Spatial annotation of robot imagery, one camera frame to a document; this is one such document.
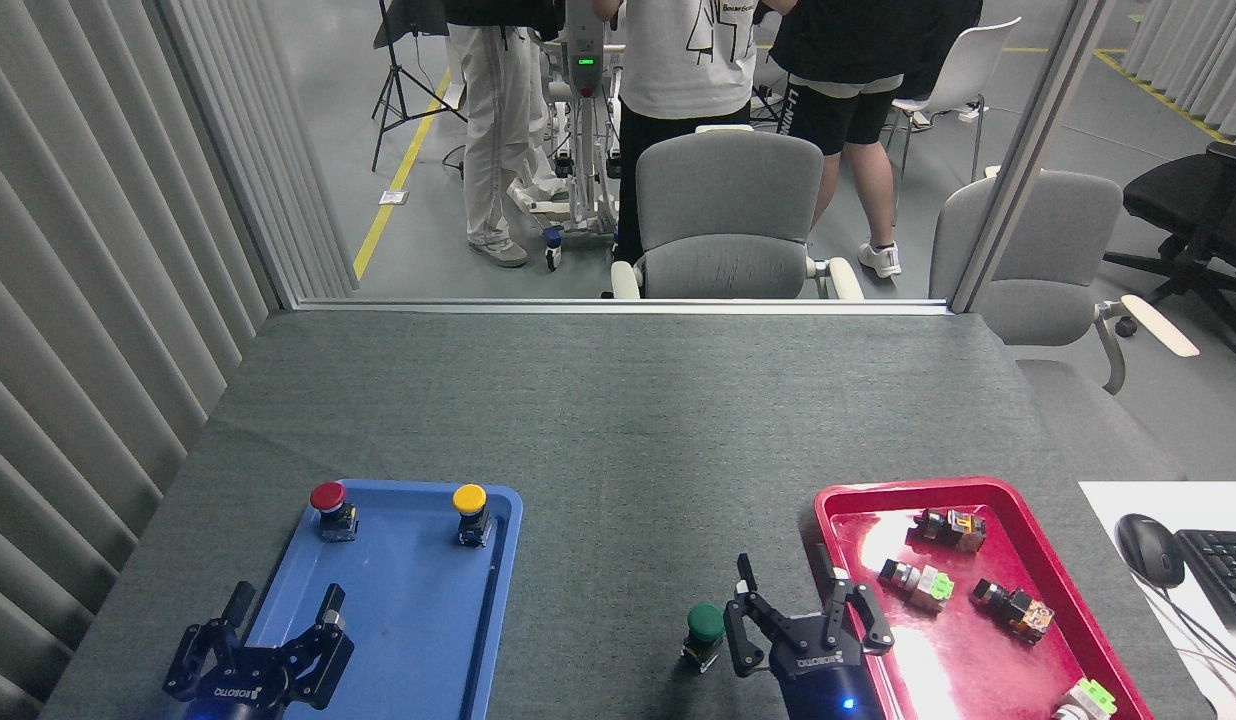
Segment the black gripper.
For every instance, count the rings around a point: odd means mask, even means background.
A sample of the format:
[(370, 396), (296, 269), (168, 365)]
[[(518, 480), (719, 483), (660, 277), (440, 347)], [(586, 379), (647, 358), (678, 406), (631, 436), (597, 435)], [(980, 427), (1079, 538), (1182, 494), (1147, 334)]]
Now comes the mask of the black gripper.
[[(861, 653), (891, 651), (892, 630), (871, 588), (837, 568), (824, 543), (818, 552), (829, 587), (823, 615), (801, 617), (784, 616), (765, 601), (749, 555), (738, 555), (740, 583), (726, 605), (730, 662), (734, 673), (756, 673), (763, 667), (765, 653), (751, 643), (743, 622), (750, 619), (772, 643), (770, 666), (790, 719), (868, 719), (869, 676)], [(847, 630), (845, 606), (857, 613), (861, 638)]]
[[(239, 626), (255, 594), (251, 583), (239, 583), (219, 617), (185, 629), (164, 676), (164, 692), (190, 700), (188, 719), (281, 719), (292, 701), (308, 706), (331, 701), (353, 653), (340, 615), (344, 588), (330, 585), (316, 622), (281, 650), (239, 651)], [(201, 676), (210, 652), (216, 664)]]

